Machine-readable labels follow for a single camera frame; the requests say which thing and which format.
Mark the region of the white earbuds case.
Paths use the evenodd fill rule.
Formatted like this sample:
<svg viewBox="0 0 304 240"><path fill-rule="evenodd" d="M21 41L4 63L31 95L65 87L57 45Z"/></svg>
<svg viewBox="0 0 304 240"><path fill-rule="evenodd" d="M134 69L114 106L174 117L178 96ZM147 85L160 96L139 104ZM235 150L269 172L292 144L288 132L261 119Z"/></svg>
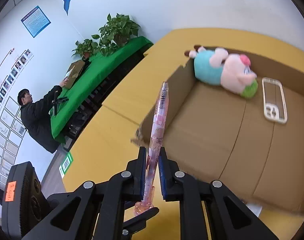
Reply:
<svg viewBox="0 0 304 240"><path fill-rule="evenodd" d="M246 206L247 206L247 208L248 208L250 211L252 211L252 213L253 213L254 215L256 215L256 217L259 217L259 216L260 216L260 213L261 213L261 211L262 211L262 209L263 209L263 206L262 206L262 205L258 205L258 204L255 204L255 203L249 203L249 202L247 202L247 203L246 203Z"/></svg>

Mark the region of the pink transparent pen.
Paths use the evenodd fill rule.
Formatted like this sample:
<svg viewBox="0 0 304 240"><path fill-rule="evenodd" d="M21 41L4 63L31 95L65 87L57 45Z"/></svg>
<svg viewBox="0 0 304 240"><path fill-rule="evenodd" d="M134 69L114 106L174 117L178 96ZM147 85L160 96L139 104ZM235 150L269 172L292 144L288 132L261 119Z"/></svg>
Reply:
<svg viewBox="0 0 304 240"><path fill-rule="evenodd" d="M149 152L147 158L147 175L145 177L144 197L141 202L136 202L134 214L138 216L153 207L153 195L155 187L153 185L160 149L163 145L163 136L165 131L166 116L169 105L169 86L163 82L158 99L155 104L151 136L149 143Z"/></svg>

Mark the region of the cream clear phone case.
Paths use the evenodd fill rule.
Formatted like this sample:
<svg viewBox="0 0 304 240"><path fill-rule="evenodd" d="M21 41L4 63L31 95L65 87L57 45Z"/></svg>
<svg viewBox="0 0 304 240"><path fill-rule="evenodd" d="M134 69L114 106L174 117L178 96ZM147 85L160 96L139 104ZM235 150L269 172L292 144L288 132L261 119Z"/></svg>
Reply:
<svg viewBox="0 0 304 240"><path fill-rule="evenodd" d="M285 124L288 120L282 83L269 77L262 78L263 113L272 122Z"/></svg>

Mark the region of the pink pig plush toy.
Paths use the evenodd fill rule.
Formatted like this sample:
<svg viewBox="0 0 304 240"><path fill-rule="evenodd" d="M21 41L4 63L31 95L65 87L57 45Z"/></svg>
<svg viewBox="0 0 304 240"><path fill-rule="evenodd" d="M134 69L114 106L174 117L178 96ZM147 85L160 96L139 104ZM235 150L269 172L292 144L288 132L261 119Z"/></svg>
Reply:
<svg viewBox="0 0 304 240"><path fill-rule="evenodd" d="M184 55L194 61L194 73L199 81L221 86L245 99L257 92L257 75L251 70L251 61L244 54L230 54L224 48L215 50L195 45Z"/></svg>

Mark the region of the black speaker box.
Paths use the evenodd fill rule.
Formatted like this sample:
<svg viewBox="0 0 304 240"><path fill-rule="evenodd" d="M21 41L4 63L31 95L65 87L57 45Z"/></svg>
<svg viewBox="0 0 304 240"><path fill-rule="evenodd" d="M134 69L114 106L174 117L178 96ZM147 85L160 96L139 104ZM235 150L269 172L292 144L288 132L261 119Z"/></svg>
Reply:
<svg viewBox="0 0 304 240"><path fill-rule="evenodd" d="M31 162L11 167L3 196L2 230L8 239L22 239L50 213Z"/></svg>

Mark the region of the cardboard box tray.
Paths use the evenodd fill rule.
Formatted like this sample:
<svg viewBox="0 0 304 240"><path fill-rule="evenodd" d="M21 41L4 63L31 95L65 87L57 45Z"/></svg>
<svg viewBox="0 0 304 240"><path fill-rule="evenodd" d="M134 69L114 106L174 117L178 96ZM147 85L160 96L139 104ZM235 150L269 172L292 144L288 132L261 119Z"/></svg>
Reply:
<svg viewBox="0 0 304 240"><path fill-rule="evenodd" d="M304 73L251 54L259 78L282 83L288 120L264 117L262 87L249 100L194 76L188 60L168 78L163 146L202 181L221 180L249 202L304 213Z"/></svg>

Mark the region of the green covered table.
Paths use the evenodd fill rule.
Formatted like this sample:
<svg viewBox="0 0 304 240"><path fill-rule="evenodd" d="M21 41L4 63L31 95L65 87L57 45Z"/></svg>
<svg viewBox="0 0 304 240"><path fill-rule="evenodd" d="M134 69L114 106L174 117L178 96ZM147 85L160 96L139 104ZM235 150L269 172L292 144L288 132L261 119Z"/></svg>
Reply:
<svg viewBox="0 0 304 240"><path fill-rule="evenodd" d="M57 141L63 140L63 129L72 114L100 83L111 74L121 63L136 52L145 52L153 46L147 38L140 36L131 39L124 47L109 56L100 53L90 58L90 65L70 89L63 89L60 98L68 101L61 103L57 115L51 117L52 136Z"/></svg>

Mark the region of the person in black jacket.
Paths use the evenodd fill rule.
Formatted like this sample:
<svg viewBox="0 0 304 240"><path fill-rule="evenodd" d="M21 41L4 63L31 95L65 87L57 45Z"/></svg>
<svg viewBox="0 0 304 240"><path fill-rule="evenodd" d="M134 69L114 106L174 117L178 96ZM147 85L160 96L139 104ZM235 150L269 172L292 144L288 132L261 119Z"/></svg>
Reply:
<svg viewBox="0 0 304 240"><path fill-rule="evenodd" d="M51 154L59 148L60 142L52 136L51 117L49 111L52 108L55 92L61 93L68 83L66 77L59 85L55 85L42 99L34 102L28 89L18 93L21 121L29 135L45 150Z"/></svg>

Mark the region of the brown cardboard package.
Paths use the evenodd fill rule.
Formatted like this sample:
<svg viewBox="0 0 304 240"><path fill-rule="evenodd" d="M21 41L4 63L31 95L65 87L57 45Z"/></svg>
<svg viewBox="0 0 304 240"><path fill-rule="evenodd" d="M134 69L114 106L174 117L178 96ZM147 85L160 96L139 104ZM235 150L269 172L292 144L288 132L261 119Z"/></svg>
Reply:
<svg viewBox="0 0 304 240"><path fill-rule="evenodd" d="M64 78L68 79L67 84L65 85L65 88L70 89L73 84L76 82L76 79L78 76L81 75L81 71L85 66L85 62L83 60L78 60L70 64Z"/></svg>

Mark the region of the small potted green plant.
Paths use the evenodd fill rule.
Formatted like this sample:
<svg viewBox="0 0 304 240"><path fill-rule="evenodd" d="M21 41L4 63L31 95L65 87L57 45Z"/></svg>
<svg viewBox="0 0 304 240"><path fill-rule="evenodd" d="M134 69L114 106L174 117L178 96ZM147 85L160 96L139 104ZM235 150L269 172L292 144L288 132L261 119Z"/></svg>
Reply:
<svg viewBox="0 0 304 240"><path fill-rule="evenodd" d="M92 39L85 39L83 42L76 41L76 48L72 50L72 57L79 55L80 57L89 58L98 53L98 43Z"/></svg>

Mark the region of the large potted green plant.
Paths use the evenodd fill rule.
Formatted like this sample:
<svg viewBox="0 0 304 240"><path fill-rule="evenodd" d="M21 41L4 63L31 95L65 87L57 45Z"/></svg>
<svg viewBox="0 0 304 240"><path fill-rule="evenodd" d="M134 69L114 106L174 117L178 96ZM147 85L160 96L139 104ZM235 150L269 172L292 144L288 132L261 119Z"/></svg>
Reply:
<svg viewBox="0 0 304 240"><path fill-rule="evenodd" d="M130 19L129 15L116 14L107 16L107 22L98 29L98 34L92 35L97 40L97 49L108 56L124 47L132 37L138 37L141 26Z"/></svg>

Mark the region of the blue framed wall poster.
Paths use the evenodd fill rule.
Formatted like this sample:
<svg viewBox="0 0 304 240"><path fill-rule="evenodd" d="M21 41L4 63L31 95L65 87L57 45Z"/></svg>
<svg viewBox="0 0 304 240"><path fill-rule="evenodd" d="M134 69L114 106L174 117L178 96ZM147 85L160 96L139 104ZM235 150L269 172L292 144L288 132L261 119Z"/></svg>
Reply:
<svg viewBox="0 0 304 240"><path fill-rule="evenodd" d="M26 14L22 19L21 23L27 29L27 31L31 34L33 38L35 38L38 34L40 34L48 25L51 24L51 21L44 14L39 6L33 8L28 14Z"/></svg>

